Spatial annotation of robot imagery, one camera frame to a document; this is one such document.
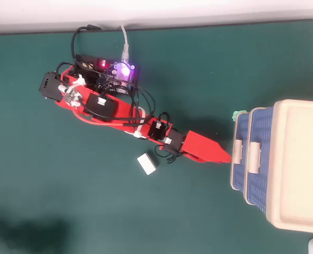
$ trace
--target white cable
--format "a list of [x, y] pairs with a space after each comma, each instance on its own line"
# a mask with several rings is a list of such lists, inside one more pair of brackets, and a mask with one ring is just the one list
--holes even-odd
[[[139, 107], [139, 110], [141, 110], [142, 111], [142, 118], [145, 118], [146, 117], [146, 111], [142, 108], [142, 107]], [[131, 133], [131, 132], [128, 132], [128, 131], [125, 131], [125, 133], [127, 133], [127, 134], [130, 134], [130, 135], [133, 135], [134, 137], [136, 137], [136, 138], [143, 138], [143, 139], [146, 139], [146, 137], [144, 137], [144, 136], [142, 136], [141, 135], [141, 129], [142, 129], [142, 125], [139, 125], [138, 127], [137, 127], [137, 129], [135, 130], [135, 132], [134, 133]]]
[[124, 29], [124, 26], [123, 26], [123, 25], [121, 25], [121, 29], [122, 29], [123, 36], [124, 36], [124, 43], [125, 43], [125, 44], [128, 44], [127, 33], [126, 33], [126, 30]]
[[127, 33], [126, 33], [126, 30], [124, 29], [123, 25], [121, 25], [121, 29], [122, 29], [123, 36], [124, 36], [124, 45], [123, 45], [121, 61], [122, 62], [128, 62], [128, 60], [129, 60], [129, 51], [128, 51], [129, 45], [128, 45]]

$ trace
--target green cutting mat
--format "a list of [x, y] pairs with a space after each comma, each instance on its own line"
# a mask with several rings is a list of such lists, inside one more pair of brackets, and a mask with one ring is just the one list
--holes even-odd
[[[313, 99], [313, 20], [128, 31], [157, 112], [231, 148], [234, 110]], [[0, 35], [2, 253], [306, 254], [312, 234], [270, 225], [229, 186], [229, 164], [179, 158], [146, 176], [154, 145], [87, 125], [38, 92], [71, 61], [71, 33]], [[121, 31], [76, 51], [119, 58]]]

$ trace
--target wire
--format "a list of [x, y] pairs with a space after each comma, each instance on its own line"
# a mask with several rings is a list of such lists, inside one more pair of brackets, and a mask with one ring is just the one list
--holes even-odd
[[121, 25], [121, 29], [122, 29], [123, 36], [124, 36], [124, 43], [125, 43], [125, 44], [128, 44], [127, 33], [126, 33], [126, 30], [124, 29], [124, 26], [123, 26], [123, 25]]
[[124, 45], [123, 45], [121, 61], [122, 62], [128, 62], [129, 61], [129, 45], [128, 45], [127, 33], [126, 33], [126, 30], [124, 29], [123, 25], [121, 25], [121, 29], [122, 29], [123, 36], [124, 36]]
[[63, 66], [63, 65], [72, 65], [72, 66], [74, 66], [74, 65], [73, 65], [72, 63], [70, 63], [70, 62], [61, 62], [61, 63], [56, 67], [55, 76], [56, 76], [56, 79], [57, 79], [58, 81], [60, 81], [62, 84], [65, 84], [65, 85], [69, 86], [69, 83], [63, 81], [63, 80], [59, 77], [59, 70], [60, 70], [61, 66]]
[[78, 100], [81, 104], [82, 107], [84, 107], [87, 111], [89, 111], [92, 115], [96, 115], [96, 116], [99, 116], [99, 117], [102, 117], [102, 118], [105, 118], [107, 120], [118, 120], [118, 121], [132, 121], [132, 120], [145, 120], [146, 118], [133, 118], [133, 117], [107, 117], [107, 116], [104, 116], [104, 115], [100, 115], [100, 114], [97, 114], [95, 113], [94, 111], [92, 111], [90, 108], [87, 107], [86, 104], [84, 104], [82, 102], [82, 100]]
[[60, 79], [63, 80], [63, 77], [65, 76], [65, 74], [70, 72], [73, 69], [73, 67], [74, 67], [74, 65], [71, 65], [68, 69], [66, 69], [64, 72], [62, 72]]
[[[172, 155], [172, 153], [168, 153], [167, 155], [160, 155], [157, 151], [156, 151], [156, 148], [158, 147], [163, 147], [164, 144], [158, 144], [157, 146], [154, 147], [154, 151], [155, 151], [155, 154], [158, 155], [159, 157], [161, 158], [167, 158], [169, 155]], [[178, 157], [182, 156], [183, 155], [183, 152], [179, 152], [177, 151], [177, 154], [175, 155], [172, 155], [171, 157], [167, 158], [167, 164], [172, 164]]]
[[158, 120], [161, 121], [161, 116], [165, 115], [167, 117], [167, 125], [169, 124], [169, 122], [171, 121], [171, 116], [168, 114], [168, 112], [162, 112], [159, 116], [158, 116]]
[[76, 57], [75, 57], [75, 52], [74, 52], [74, 41], [75, 41], [76, 35], [79, 33], [79, 31], [81, 31], [83, 29], [87, 30], [87, 27], [86, 26], [81, 26], [78, 29], [76, 29], [75, 32], [73, 33], [72, 38], [71, 38], [71, 44], [70, 44], [70, 47], [71, 47], [71, 57], [74, 59], [75, 62], [76, 62]]
[[98, 125], [98, 126], [123, 126], [123, 123], [99, 123], [99, 122], [94, 122], [92, 120], [85, 119], [82, 116], [80, 116], [74, 109], [73, 109], [73, 113], [81, 121], [83, 121], [85, 123], [92, 124], [92, 125]]

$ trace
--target black electronic component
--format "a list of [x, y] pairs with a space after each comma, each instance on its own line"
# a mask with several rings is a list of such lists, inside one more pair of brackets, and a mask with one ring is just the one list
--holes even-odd
[[60, 102], [63, 99], [63, 95], [59, 90], [60, 84], [55, 72], [47, 72], [44, 75], [39, 91], [44, 97]]
[[183, 145], [185, 135], [179, 133], [174, 129], [171, 129], [169, 131], [167, 139], [170, 141], [170, 143], [165, 143], [162, 147], [162, 150], [169, 152], [173, 155], [178, 155], [178, 152], [181, 150], [181, 147]]
[[105, 98], [105, 103], [99, 103], [99, 98], [95, 94], [90, 94], [87, 103], [85, 105], [84, 112], [93, 116], [93, 118], [99, 119], [101, 121], [108, 121], [115, 114], [118, 103]]
[[163, 140], [166, 136], [168, 125], [162, 121], [153, 121], [151, 123], [148, 136], [154, 140]]

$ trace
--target connector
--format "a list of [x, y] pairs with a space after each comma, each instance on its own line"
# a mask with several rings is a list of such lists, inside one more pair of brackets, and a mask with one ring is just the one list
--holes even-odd
[[85, 86], [85, 85], [86, 85], [86, 81], [85, 81], [85, 79], [82, 77], [82, 75], [79, 74], [79, 75], [78, 75], [78, 79], [73, 82], [73, 85]]
[[126, 30], [124, 29], [123, 25], [121, 25], [121, 29], [122, 29], [123, 36], [124, 36], [124, 45], [123, 45], [121, 61], [125, 62], [125, 63], [128, 63], [128, 61], [129, 61], [128, 37], [127, 37], [127, 33], [126, 33]]
[[107, 101], [107, 100], [106, 100], [105, 98], [101, 98], [101, 97], [98, 97], [98, 98], [97, 98], [97, 103], [100, 104], [100, 105], [102, 105], [102, 106], [105, 105], [105, 102], [106, 102], [106, 101]]
[[87, 30], [101, 30], [100, 27], [96, 26], [96, 25], [88, 25], [87, 26]]
[[128, 44], [123, 45], [121, 61], [126, 62], [126, 63], [128, 63], [129, 61], [129, 45]]

